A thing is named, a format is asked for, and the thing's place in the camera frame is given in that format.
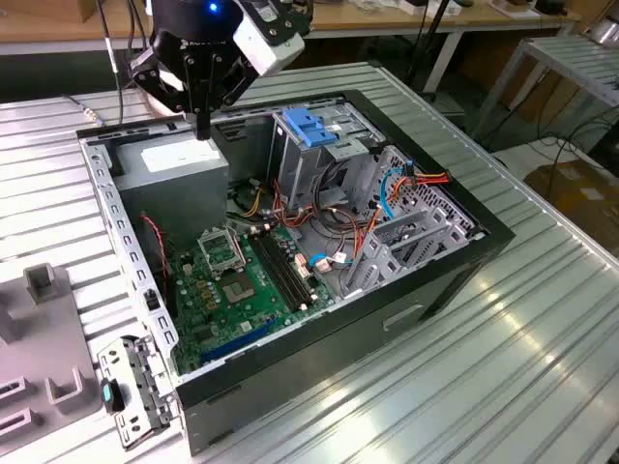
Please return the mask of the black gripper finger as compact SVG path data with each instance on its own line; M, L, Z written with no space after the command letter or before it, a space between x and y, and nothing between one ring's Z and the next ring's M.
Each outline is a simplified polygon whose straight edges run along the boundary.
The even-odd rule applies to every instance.
M258 73L240 50L208 50L202 67L202 139L211 137L211 115L231 106Z
M148 47L130 61L130 76L133 82L144 92L174 113L182 113L191 125L197 140L202 139L202 90L199 82L191 77L191 66L185 64L178 90L165 82L160 70L160 60L154 49Z

